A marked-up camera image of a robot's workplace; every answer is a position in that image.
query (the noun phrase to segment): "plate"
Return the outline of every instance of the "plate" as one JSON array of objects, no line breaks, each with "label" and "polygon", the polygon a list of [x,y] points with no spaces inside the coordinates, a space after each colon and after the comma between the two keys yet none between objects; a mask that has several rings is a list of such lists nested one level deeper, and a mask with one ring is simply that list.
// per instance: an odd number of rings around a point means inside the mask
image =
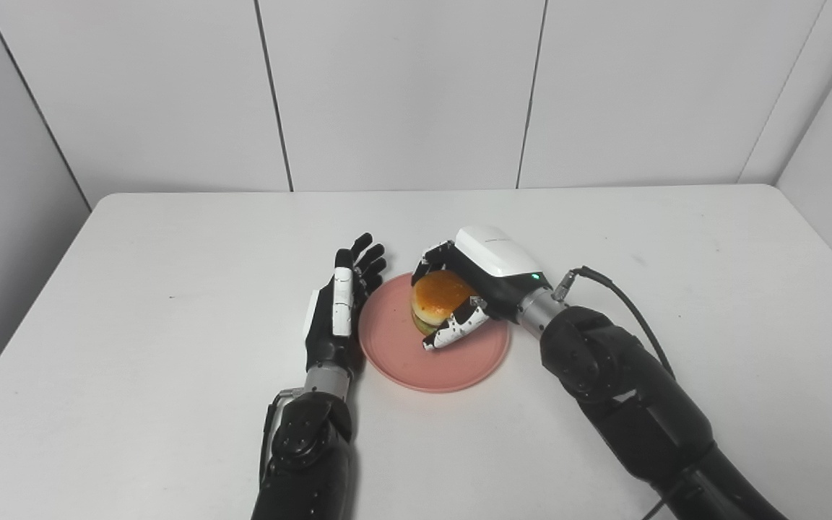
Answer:
[{"label": "plate", "polygon": [[378,372],[404,387],[459,391],[487,378],[503,362],[509,343],[506,322],[490,320],[443,349],[423,349],[423,334],[410,315],[410,275],[387,280],[361,309],[359,339]]}]

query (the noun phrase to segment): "robot finger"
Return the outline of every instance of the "robot finger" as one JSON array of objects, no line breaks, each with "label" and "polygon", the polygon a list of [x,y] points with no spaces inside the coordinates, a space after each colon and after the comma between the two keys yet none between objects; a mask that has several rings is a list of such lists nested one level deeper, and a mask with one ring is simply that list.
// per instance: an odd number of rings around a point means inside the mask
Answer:
[{"label": "robot finger", "polygon": [[351,247],[352,259],[354,260],[355,258],[357,258],[359,254],[361,254],[361,251],[364,251],[365,249],[367,249],[368,246],[371,245],[372,241],[373,238],[370,233],[364,233],[359,238],[357,238],[355,240],[355,243],[353,243]]},{"label": "robot finger", "polygon": [[355,264],[356,269],[359,271],[365,271],[368,267],[376,262],[377,260],[381,260],[384,254],[384,245],[382,243],[374,244],[374,247],[367,250],[363,256],[357,261]]},{"label": "robot finger", "polygon": [[369,277],[364,277],[361,279],[364,282],[364,294],[366,297],[371,296],[371,293],[374,290],[377,290],[377,287],[380,287],[382,283],[384,283],[383,277],[379,273],[374,273]]},{"label": "robot finger", "polygon": [[422,340],[422,348],[433,351],[451,345],[479,329],[488,319],[486,302],[478,296],[469,297],[455,309],[435,332]]},{"label": "robot finger", "polygon": [[368,277],[378,275],[384,270],[384,267],[387,267],[387,260],[384,260],[384,258],[378,258],[377,260],[374,260],[372,264],[369,264],[369,266],[363,267],[361,277],[363,279],[367,279]]},{"label": "robot finger", "polygon": [[422,259],[418,266],[416,266],[416,270],[413,271],[412,277],[409,279],[410,285],[415,285],[417,281],[432,271],[443,269],[452,246],[452,241],[446,240],[438,244],[438,246],[423,251]]}]

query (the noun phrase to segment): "tabletop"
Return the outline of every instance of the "tabletop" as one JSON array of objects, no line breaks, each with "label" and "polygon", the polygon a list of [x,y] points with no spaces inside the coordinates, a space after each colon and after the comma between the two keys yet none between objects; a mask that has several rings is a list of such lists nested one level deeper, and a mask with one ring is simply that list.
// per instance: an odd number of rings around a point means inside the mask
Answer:
[{"label": "tabletop", "polygon": [[[248,519],[265,406],[303,384],[334,251],[370,231],[392,276],[468,224],[551,280],[614,279],[744,476],[789,518],[832,518],[832,251],[779,191],[742,185],[111,195],[0,358],[0,519]],[[643,338],[603,287],[568,302]],[[631,519],[657,500],[517,326],[472,388],[368,366],[350,404],[357,519]]]}]

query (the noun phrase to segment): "black cable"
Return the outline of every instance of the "black cable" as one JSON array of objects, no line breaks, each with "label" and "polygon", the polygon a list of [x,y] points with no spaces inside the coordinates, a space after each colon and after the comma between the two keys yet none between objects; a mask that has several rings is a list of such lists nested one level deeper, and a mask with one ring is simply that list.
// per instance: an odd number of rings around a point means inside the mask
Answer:
[{"label": "black cable", "polygon": [[274,395],[274,401],[268,405],[268,411],[265,412],[265,425],[261,429],[261,458],[259,461],[259,487],[261,481],[265,480],[268,474],[268,464],[265,464],[265,459],[268,458],[268,437],[272,431],[272,423],[274,422],[274,414],[278,411],[278,402],[281,402],[281,392]]},{"label": "black cable", "polygon": [[680,480],[676,483],[675,486],[671,487],[666,493],[664,493],[662,497],[660,497],[660,500],[657,501],[656,505],[653,508],[651,508],[650,511],[647,511],[647,514],[644,514],[644,517],[641,518],[641,520],[650,520],[651,518],[653,518],[654,514],[657,514],[658,511],[663,509],[663,506],[667,505],[667,501],[670,501],[670,499],[673,498],[673,495],[676,494],[676,492],[679,491],[682,486],[683,481]]},{"label": "black cable", "polygon": [[601,286],[608,287],[608,290],[611,290],[615,296],[618,296],[619,299],[624,302],[625,306],[628,307],[628,310],[634,315],[634,319],[638,320],[638,325],[641,326],[641,329],[644,330],[644,334],[647,335],[647,339],[650,339],[651,345],[654,347],[654,351],[656,352],[657,359],[660,359],[660,365],[663,365],[663,368],[667,369],[667,372],[671,376],[671,378],[676,378],[673,374],[673,367],[670,366],[670,360],[667,359],[666,353],[663,352],[663,348],[660,347],[660,341],[657,339],[657,336],[654,335],[653,330],[651,330],[650,326],[647,325],[647,320],[644,319],[644,316],[641,315],[641,311],[638,310],[637,305],[634,302],[631,302],[631,299],[628,298],[627,294],[622,292],[621,289],[618,289],[618,286],[604,274],[600,273],[597,270],[590,269],[590,267],[583,266],[578,267],[578,269],[572,270],[574,274],[580,275],[582,277],[586,277],[589,280],[592,280]]}]

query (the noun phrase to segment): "hamburger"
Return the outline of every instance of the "hamburger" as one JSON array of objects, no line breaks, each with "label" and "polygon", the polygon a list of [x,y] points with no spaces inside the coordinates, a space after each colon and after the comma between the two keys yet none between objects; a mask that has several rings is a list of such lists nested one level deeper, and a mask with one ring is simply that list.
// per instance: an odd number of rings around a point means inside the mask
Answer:
[{"label": "hamburger", "polygon": [[413,285],[409,297],[413,323],[428,336],[451,316],[453,310],[471,296],[476,296],[464,280],[451,271],[433,271]]}]

